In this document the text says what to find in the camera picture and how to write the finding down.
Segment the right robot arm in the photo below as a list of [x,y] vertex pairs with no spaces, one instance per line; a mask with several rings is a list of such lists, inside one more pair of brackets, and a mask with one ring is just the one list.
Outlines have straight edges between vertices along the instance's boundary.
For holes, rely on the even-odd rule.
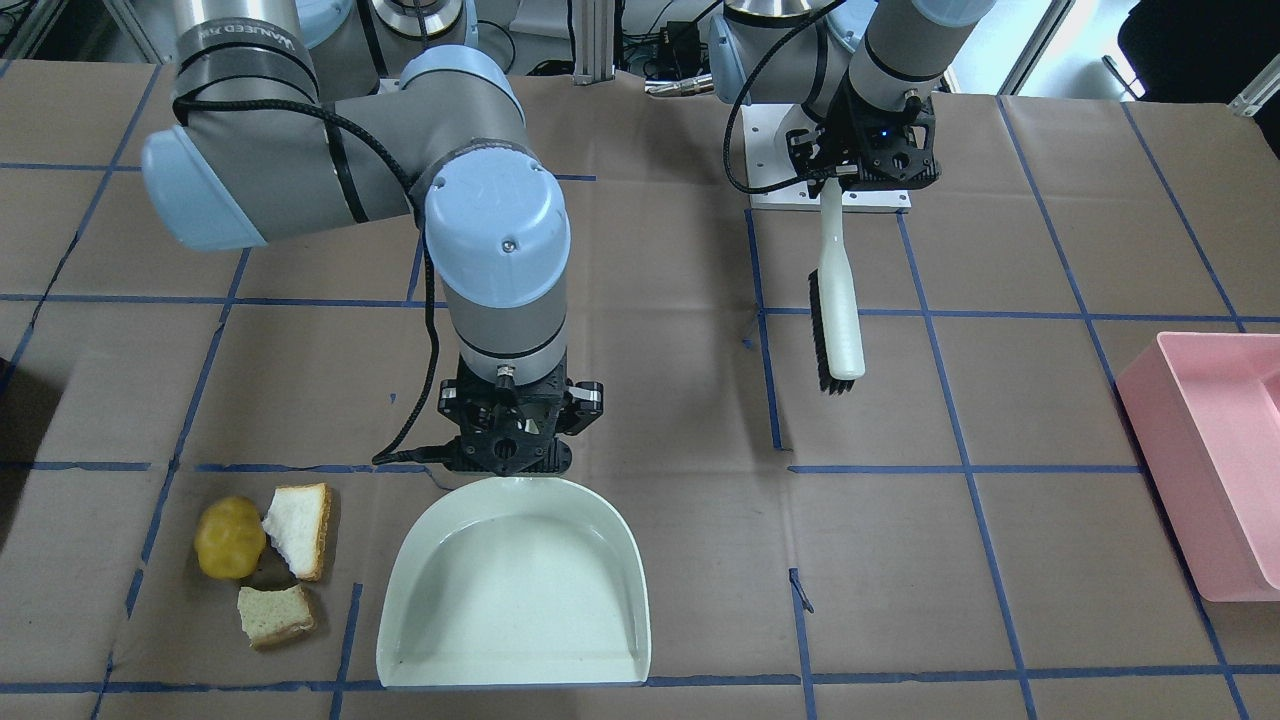
[[570,215],[504,72],[471,40],[452,41],[470,10],[422,33],[396,90],[340,97],[312,54],[352,31],[355,3],[179,1],[175,126],[147,137],[143,182],[166,228],[198,251],[411,215],[426,375],[442,287],[460,360],[438,409],[460,433],[413,450],[398,434],[374,462],[557,475],[572,462],[564,437],[603,414],[604,389],[566,375]]

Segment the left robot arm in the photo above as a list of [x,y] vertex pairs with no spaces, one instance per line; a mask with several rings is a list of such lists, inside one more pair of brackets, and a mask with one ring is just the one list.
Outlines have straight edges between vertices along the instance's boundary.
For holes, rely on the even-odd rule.
[[708,44],[718,97],[794,105],[812,129],[787,129],[788,174],[744,193],[828,179],[844,190],[922,190],[940,178],[932,94],[991,1],[726,1]]

